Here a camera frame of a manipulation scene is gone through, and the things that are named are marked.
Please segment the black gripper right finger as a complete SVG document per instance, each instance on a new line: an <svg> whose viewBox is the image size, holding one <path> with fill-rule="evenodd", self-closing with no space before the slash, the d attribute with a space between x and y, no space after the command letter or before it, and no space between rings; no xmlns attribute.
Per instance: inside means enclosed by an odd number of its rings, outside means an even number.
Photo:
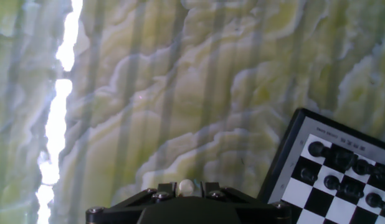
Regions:
<svg viewBox="0 0 385 224"><path fill-rule="evenodd" d="M194 223L290 224L291 208L283 202L263 203L232 187L201 182L202 199L194 206Z"/></svg>

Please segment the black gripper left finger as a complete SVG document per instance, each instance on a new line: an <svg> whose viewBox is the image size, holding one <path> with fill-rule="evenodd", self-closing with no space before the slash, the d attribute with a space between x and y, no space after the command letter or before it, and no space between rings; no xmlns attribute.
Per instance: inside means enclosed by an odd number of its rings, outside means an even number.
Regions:
<svg viewBox="0 0 385 224"><path fill-rule="evenodd" d="M132 197L111 207L90 207L85 212L85 222L88 224L138 223L143 210L160 202L177 197L176 182L158 184L158 187L148 188Z"/></svg>

